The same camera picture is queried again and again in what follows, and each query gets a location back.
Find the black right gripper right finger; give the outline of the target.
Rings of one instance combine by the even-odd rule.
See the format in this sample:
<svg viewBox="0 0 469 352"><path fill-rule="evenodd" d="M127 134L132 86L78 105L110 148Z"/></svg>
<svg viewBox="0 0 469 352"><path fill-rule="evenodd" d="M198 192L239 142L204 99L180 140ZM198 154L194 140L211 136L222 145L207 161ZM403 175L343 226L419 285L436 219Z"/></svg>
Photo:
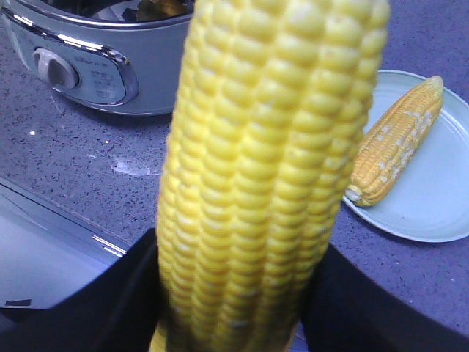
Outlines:
<svg viewBox="0 0 469 352"><path fill-rule="evenodd" d="M310 351L467 351L468 338L417 312L329 246L301 323Z"/></svg>

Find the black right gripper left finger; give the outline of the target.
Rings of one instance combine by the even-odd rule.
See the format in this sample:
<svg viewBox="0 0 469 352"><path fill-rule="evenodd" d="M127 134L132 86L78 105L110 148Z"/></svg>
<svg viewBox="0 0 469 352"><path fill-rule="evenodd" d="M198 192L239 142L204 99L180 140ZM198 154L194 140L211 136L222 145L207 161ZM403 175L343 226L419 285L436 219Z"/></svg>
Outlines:
<svg viewBox="0 0 469 352"><path fill-rule="evenodd" d="M1 327L2 351L148 351L164 311L155 229L50 309Z"/></svg>

